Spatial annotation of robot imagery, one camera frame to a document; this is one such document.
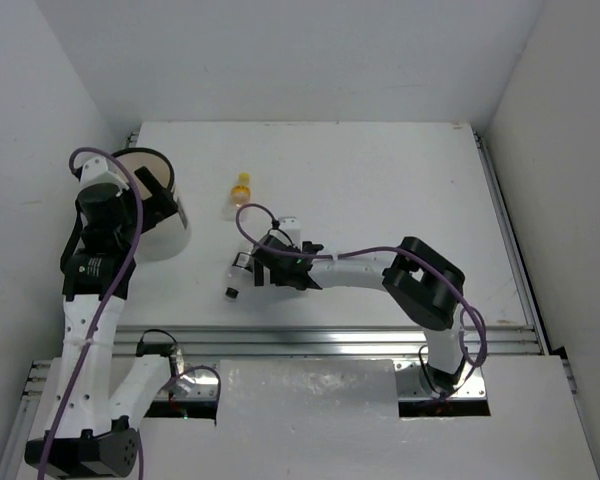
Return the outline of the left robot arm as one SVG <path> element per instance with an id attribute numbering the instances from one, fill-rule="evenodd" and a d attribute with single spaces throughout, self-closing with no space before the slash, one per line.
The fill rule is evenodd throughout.
<path id="1" fill-rule="evenodd" d="M 58 389 L 44 434 L 25 462 L 41 479 L 128 476 L 140 456 L 140 423 L 174 373 L 173 349 L 141 346 L 117 390 L 110 389 L 114 337 L 136 267 L 141 234 L 177 215 L 172 180 L 148 167 L 129 180 L 79 170 L 76 219 L 61 256 L 64 339 Z"/>

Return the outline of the aluminium left side rail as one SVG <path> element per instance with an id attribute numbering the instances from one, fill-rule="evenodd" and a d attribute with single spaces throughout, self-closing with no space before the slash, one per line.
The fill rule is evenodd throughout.
<path id="1" fill-rule="evenodd" d="M 34 361 L 30 366 L 18 410 L 1 456 L 0 480 L 17 477 L 50 366 L 50 360 Z"/>

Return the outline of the white bin with black rim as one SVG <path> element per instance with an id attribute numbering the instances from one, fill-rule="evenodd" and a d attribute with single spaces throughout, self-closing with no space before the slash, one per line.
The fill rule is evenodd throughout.
<path id="1" fill-rule="evenodd" d="M 152 230 L 142 233 L 136 253 L 137 259 L 148 263 L 178 255 L 188 245 L 191 229 L 176 188 L 176 175 L 171 161 L 164 154 L 144 147 L 119 150 L 113 153 L 113 157 L 132 174 L 142 201 L 149 196 L 149 192 L 136 178 L 135 171 L 140 167 L 147 167 L 158 181 L 173 193 L 178 206 L 176 214 Z"/>

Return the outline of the aluminium rail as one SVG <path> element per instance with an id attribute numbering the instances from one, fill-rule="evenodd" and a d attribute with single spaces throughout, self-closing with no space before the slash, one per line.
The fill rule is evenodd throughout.
<path id="1" fill-rule="evenodd" d="M 17 477 L 50 366 L 50 360 L 34 361 L 30 366 L 18 410 L 1 456 L 0 480 Z"/>
<path id="2" fill-rule="evenodd" d="M 114 355 L 136 351 L 143 327 L 119 327 Z M 183 353 L 194 357 L 387 357 L 416 356 L 425 336 L 411 327 L 400 328 L 173 328 L 171 335 Z M 533 327 L 492 327 L 487 330 L 491 355 L 541 355 Z"/>
<path id="3" fill-rule="evenodd" d="M 539 345 L 539 352 L 542 355 L 549 355 L 551 353 L 551 346 L 547 343 L 548 338 L 546 329 L 538 309 L 524 258 L 511 223 L 509 211 L 493 160 L 485 139 L 476 130 L 473 131 L 473 136 L 483 166 L 495 214 L 498 219 L 526 324 L 531 326 L 534 330 L 536 341 Z"/>

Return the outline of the aluminium front rail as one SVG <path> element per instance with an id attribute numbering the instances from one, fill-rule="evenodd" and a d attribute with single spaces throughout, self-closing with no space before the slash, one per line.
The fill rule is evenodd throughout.
<path id="1" fill-rule="evenodd" d="M 119 327 L 114 355 L 136 351 L 143 327 Z M 416 356 L 425 336 L 411 327 L 400 328 L 173 328 L 171 335 L 183 353 L 194 357 L 387 357 Z M 533 327 L 492 327 L 487 330 L 491 355 L 541 355 Z"/>

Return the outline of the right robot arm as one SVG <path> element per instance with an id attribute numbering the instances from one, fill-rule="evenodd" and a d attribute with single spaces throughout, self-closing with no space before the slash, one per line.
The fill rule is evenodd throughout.
<path id="1" fill-rule="evenodd" d="M 465 366 L 454 314 L 463 293 L 464 273 L 417 237 L 407 236 L 393 251 L 346 259 L 322 253 L 309 241 L 300 248 L 280 236 L 266 235 L 252 250 L 254 284 L 298 291 L 350 287 L 388 293 L 406 316 L 421 327 L 428 347 L 424 380 L 439 393 L 451 391 Z"/>

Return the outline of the clear bottle black label front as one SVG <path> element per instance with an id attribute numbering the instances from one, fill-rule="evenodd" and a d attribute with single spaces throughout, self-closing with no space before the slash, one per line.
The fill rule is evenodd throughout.
<path id="1" fill-rule="evenodd" d="M 239 251 L 226 271 L 224 295 L 236 300 L 241 292 L 253 285 L 252 257 L 249 251 Z"/>

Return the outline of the clear bottle yellow label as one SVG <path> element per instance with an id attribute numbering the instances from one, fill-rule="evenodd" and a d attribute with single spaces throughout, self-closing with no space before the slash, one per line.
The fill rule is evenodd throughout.
<path id="1" fill-rule="evenodd" d="M 247 172 L 238 174 L 236 180 L 231 186 L 224 208 L 223 219 L 232 221 L 235 219 L 236 212 L 243 205 L 251 201 L 251 177 Z"/>

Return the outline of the aluminium right side rail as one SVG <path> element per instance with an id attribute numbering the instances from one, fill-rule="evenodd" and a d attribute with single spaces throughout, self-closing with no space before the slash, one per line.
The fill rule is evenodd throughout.
<path id="1" fill-rule="evenodd" d="M 531 326 L 534 330 L 536 341 L 539 345 L 539 352 L 542 355 L 549 355 L 551 353 L 551 346 L 547 343 L 548 338 L 546 329 L 538 309 L 524 258 L 511 223 L 509 211 L 493 160 L 485 139 L 476 130 L 473 131 L 473 136 L 483 166 L 495 214 L 498 219 L 526 324 Z"/>

